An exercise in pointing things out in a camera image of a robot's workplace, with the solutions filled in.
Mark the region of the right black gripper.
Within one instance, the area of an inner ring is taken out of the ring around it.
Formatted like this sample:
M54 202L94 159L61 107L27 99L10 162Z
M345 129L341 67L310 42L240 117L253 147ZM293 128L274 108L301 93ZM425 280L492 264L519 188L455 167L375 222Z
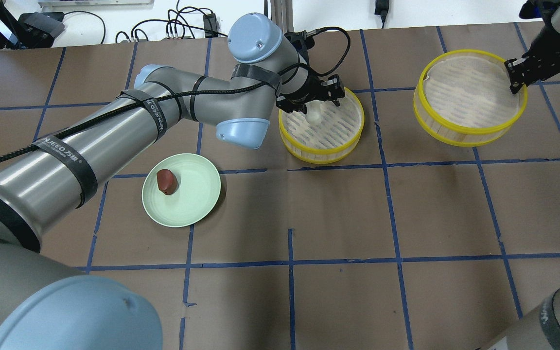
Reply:
M521 58L505 61L512 94L560 73L560 34L538 34Z

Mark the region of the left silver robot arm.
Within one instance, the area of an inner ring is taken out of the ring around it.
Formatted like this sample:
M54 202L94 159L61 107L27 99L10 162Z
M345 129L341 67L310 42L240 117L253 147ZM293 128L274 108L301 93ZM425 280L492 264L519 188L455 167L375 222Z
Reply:
M340 27L283 31L261 13L227 35L228 80L162 64L84 120L0 156L0 350L161 350L164 330L146 298L115 280L42 253L44 234L181 121L216 129L220 141L259 149L273 108L307 111L345 96L331 68L308 52Z

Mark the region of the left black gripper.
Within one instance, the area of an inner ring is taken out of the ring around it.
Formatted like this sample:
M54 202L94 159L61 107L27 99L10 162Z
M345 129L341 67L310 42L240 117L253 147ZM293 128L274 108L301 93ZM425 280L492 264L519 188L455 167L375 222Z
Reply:
M278 109L286 112L300 112L307 114L306 104L311 101L331 101L334 106L340 106L345 97L345 86L339 75L333 74L327 80L320 80L310 75L305 84L293 93L282 93L276 98Z

